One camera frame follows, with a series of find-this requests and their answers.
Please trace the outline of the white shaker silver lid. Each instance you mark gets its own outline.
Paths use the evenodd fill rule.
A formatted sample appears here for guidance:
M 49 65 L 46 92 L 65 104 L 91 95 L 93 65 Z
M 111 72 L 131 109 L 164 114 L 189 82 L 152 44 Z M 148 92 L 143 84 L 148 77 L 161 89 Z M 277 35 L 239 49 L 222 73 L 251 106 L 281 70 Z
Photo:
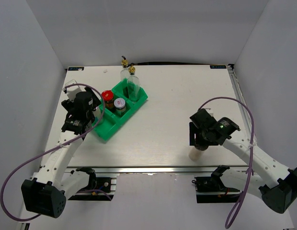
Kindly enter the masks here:
M 192 146 L 190 149 L 190 152 L 188 154 L 188 157 L 192 161 L 198 161 L 201 156 L 204 154 L 205 150 L 197 149 L 196 147 Z

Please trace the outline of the red cap sauce bottle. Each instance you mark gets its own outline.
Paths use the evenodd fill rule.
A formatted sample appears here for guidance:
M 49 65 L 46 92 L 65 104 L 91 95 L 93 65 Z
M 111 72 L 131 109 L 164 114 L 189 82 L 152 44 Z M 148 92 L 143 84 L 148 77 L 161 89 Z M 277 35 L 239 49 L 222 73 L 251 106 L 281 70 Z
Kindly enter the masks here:
M 102 92 L 102 98 L 105 102 L 105 106 L 108 110 L 114 109 L 114 94 L 111 90 L 106 90 Z

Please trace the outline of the white lid spice jar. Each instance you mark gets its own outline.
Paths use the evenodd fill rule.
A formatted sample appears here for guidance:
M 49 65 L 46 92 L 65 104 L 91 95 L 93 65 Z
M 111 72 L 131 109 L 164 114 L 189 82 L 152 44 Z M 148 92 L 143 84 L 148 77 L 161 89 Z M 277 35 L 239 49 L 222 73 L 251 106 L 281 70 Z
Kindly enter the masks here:
M 114 106 L 116 109 L 116 113 L 119 116 L 123 116 L 126 112 L 126 101 L 123 98 L 117 98 L 114 101 Z

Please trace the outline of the glass bottle with dark sauce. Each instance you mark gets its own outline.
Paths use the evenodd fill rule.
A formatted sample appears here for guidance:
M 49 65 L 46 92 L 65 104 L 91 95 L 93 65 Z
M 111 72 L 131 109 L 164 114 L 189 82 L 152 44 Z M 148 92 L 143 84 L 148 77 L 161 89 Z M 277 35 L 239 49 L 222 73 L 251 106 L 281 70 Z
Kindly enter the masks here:
M 121 72 L 120 72 L 120 79 L 121 79 L 121 83 L 122 83 L 122 91 L 123 91 L 124 96 L 126 98 L 129 98 L 128 88 L 127 88 L 127 80 L 128 80 L 128 77 L 129 77 L 128 61 L 127 61 L 125 56 L 122 56 L 121 65 L 122 65 L 122 68 L 123 68 L 121 70 Z

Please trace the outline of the clear glass bottle gold spout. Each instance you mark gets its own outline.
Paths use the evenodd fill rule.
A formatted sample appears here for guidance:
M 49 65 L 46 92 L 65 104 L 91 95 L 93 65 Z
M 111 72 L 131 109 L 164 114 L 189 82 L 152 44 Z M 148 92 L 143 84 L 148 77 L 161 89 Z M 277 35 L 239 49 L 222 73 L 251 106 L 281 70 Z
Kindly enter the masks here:
M 129 77 L 127 79 L 128 97 L 131 101 L 137 102 L 139 100 L 140 83 L 139 78 L 136 76 L 135 64 L 131 63 L 128 68 Z

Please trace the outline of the white shaker blue label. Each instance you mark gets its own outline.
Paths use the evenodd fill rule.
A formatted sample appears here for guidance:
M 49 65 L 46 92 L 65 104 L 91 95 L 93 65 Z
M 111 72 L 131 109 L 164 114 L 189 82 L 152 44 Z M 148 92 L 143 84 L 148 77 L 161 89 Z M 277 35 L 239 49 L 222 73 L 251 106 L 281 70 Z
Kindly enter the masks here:
M 100 108 L 97 106 L 94 111 L 93 111 L 93 115 L 95 118 L 95 122 L 99 122 L 99 125 L 102 124 L 104 122 L 104 118 L 102 117 L 102 111 L 100 110 Z

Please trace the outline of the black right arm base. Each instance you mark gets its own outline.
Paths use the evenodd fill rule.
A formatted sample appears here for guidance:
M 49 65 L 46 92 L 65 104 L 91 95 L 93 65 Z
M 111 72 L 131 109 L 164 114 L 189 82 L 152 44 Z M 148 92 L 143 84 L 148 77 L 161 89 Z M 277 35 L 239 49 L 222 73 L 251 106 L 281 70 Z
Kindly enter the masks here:
M 225 187 L 221 176 L 229 166 L 218 166 L 210 176 L 199 176 L 192 180 L 196 191 L 198 204 L 235 203 L 241 191 L 236 188 Z

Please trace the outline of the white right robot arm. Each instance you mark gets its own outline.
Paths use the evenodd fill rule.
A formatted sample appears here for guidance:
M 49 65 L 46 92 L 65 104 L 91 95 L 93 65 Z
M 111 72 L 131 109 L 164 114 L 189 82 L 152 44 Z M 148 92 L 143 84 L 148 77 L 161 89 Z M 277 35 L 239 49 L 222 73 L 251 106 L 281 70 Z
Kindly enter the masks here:
M 206 109 L 190 117 L 189 144 L 200 150 L 222 146 L 252 167 L 248 193 L 274 212 L 283 214 L 297 198 L 297 167 L 290 169 L 257 145 L 251 145 L 239 126 L 227 117 L 216 120 Z

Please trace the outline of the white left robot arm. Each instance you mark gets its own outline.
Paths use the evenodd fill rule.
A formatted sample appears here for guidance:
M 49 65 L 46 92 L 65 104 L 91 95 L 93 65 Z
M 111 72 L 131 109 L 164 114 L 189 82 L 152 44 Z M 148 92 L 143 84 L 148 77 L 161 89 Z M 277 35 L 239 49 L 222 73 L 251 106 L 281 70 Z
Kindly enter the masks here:
M 65 170 L 76 150 L 83 143 L 95 121 L 94 112 L 101 104 L 91 88 L 75 86 L 62 102 L 67 115 L 58 140 L 58 149 L 51 151 L 46 163 L 32 180 L 21 186 L 26 210 L 39 215 L 58 218 L 67 200 L 78 191 L 92 191 L 96 187 L 95 171 L 80 167 L 64 179 Z

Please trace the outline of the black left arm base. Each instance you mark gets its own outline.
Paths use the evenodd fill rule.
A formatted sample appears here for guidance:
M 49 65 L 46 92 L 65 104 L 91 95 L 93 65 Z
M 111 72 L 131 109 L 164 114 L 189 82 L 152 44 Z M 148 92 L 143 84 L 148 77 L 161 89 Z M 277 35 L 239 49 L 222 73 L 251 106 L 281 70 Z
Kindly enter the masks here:
M 84 172 L 89 175 L 89 185 L 82 188 L 79 193 L 73 195 L 69 200 L 72 201 L 111 201 L 115 192 L 115 179 L 106 176 L 97 176 L 95 170 L 89 167 L 80 167 L 72 170 Z

